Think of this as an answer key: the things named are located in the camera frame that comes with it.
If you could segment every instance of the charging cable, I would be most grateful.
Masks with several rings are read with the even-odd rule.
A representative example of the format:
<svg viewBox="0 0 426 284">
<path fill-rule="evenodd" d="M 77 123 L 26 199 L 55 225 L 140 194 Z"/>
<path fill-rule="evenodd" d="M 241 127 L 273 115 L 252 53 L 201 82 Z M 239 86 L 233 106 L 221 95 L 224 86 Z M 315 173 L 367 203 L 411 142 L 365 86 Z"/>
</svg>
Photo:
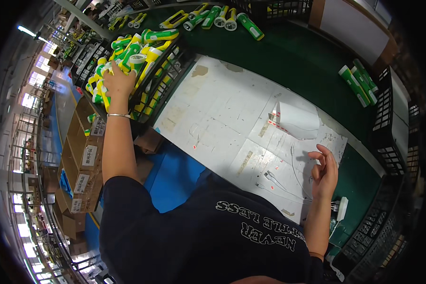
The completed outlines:
<svg viewBox="0 0 426 284">
<path fill-rule="evenodd" d="M 279 196 L 279 197 L 282 197 L 282 198 L 284 198 L 284 199 L 287 199 L 287 200 L 289 200 L 289 201 L 291 201 L 291 202 L 300 203 L 300 204 L 303 204 L 303 205 L 308 205 L 308 204 L 306 204 L 306 203 L 304 203 L 304 202 L 299 202 L 299 201 L 296 201 L 296 200 L 293 200 L 293 199 L 290 199 L 290 198 L 284 197 L 284 196 L 282 196 L 282 195 L 279 195 L 279 194 L 277 194 L 276 192 L 274 192 L 273 190 L 269 190 L 269 189 L 267 189 L 264 185 L 262 185 L 262 184 L 260 184 L 260 183 L 256 183 L 256 186 L 257 186 L 258 188 L 260 188 L 260 189 L 267 190 L 267 191 L 271 192 L 272 194 L 277 195 L 277 196 Z"/>
<path fill-rule="evenodd" d="M 291 195 L 293 195 L 293 196 L 295 196 L 295 197 L 297 197 L 297 198 L 299 198 L 299 199 L 301 199 L 301 200 L 303 200 L 303 201 L 308 201 L 308 202 L 312 202 L 312 200 L 309 200 L 309 199 L 305 199 L 305 198 L 303 198 L 303 197 L 300 197 L 300 196 L 298 196 L 298 195 L 295 195 L 295 194 L 293 194 L 292 192 L 290 192 L 290 191 L 288 191 L 277 179 L 276 179 L 276 177 L 274 176 L 274 174 L 272 173 L 272 172 L 270 172 L 269 170 L 266 172 L 266 173 L 264 173 L 263 174 L 268 180 L 271 180 L 271 181 L 273 181 L 273 183 L 275 184 L 275 185 L 277 185 L 279 188 L 281 188 L 282 190 L 284 190 L 285 192 L 287 192 L 287 193 L 289 193 L 289 194 L 291 194 Z"/>
<path fill-rule="evenodd" d="M 293 174 L 295 175 L 295 178 L 297 179 L 298 184 L 300 185 L 301 189 L 305 192 L 305 194 L 308 196 L 310 200 L 312 200 L 312 196 L 304 189 L 304 187 L 301 185 L 300 181 L 298 180 L 297 173 L 295 172 L 295 166 L 293 165 L 293 154 L 295 150 L 293 149 L 293 145 L 290 145 L 290 155 L 292 156 L 292 169 Z"/>
<path fill-rule="evenodd" d="M 335 232 L 337 226 L 339 225 L 339 222 L 336 222 L 336 225 L 333 227 L 333 231 L 331 232 L 330 236 L 328 237 L 328 239 L 331 238 L 331 236 L 333 236 L 333 233 Z"/>
</svg>

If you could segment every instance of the worn table surface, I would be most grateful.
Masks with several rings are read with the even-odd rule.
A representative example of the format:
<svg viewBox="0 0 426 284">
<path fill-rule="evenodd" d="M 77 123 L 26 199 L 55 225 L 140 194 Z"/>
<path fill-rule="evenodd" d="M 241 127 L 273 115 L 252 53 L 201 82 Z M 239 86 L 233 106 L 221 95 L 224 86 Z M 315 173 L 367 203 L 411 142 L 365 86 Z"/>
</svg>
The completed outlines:
<svg viewBox="0 0 426 284">
<path fill-rule="evenodd" d="M 279 210 L 285 209 L 285 216 L 300 224 L 309 208 L 303 197 L 311 198 L 310 176 L 316 163 L 307 153 L 315 151 L 317 143 L 323 144 L 340 162 L 347 138 L 322 122 L 317 139 L 292 137 L 268 123 L 268 113 L 278 100 L 310 105 L 264 77 L 202 56 L 176 89 L 154 128 L 214 173 L 264 197 Z M 291 194 L 265 178 L 267 170 Z"/>
</svg>

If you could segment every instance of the yellow floor line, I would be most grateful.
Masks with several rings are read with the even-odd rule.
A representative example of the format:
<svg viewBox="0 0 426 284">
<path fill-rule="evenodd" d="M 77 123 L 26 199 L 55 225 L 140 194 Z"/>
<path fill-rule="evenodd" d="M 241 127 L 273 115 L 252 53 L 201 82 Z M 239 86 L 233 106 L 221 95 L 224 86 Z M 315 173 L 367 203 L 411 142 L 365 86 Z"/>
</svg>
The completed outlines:
<svg viewBox="0 0 426 284">
<path fill-rule="evenodd" d="M 96 225 L 96 226 L 98 227 L 98 229 L 99 229 L 99 224 L 98 224 L 98 222 L 96 221 L 95 217 L 93 216 L 93 214 L 92 214 L 91 212 L 89 212 L 89 214 L 90 214 L 91 219 L 93 220 L 93 223 L 95 223 L 95 225 Z"/>
</svg>

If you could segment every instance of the hand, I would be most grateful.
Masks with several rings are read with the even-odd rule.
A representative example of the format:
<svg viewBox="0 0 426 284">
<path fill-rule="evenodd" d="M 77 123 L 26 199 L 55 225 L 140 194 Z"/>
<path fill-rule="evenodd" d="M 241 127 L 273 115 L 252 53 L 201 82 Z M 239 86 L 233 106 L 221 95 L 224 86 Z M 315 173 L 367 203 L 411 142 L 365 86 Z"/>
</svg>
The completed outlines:
<svg viewBox="0 0 426 284">
<path fill-rule="evenodd" d="M 331 200 L 337 184 L 337 166 L 333 153 L 325 146 L 317 144 L 317 149 L 321 152 L 313 151 L 307 155 L 310 158 L 319 160 L 320 164 L 314 165 L 311 171 L 312 197 L 326 198 Z"/>
<path fill-rule="evenodd" d="M 103 76 L 104 86 L 108 89 L 107 96 L 128 99 L 136 82 L 136 72 L 131 71 L 129 75 L 126 75 L 120 70 L 114 60 L 112 60 L 112 71 L 114 75 L 109 74 L 109 70 L 106 70 Z"/>
</svg>

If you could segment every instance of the white paper sheet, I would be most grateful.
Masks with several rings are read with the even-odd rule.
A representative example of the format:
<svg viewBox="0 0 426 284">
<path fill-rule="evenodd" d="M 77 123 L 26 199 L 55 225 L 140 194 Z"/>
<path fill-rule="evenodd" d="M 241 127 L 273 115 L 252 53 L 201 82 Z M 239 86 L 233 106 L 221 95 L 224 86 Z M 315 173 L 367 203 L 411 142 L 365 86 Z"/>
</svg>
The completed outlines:
<svg viewBox="0 0 426 284">
<path fill-rule="evenodd" d="M 314 105 L 312 105 L 312 110 L 301 109 L 281 101 L 276 104 L 276 122 L 299 140 L 315 139 L 320 125 Z"/>
</svg>

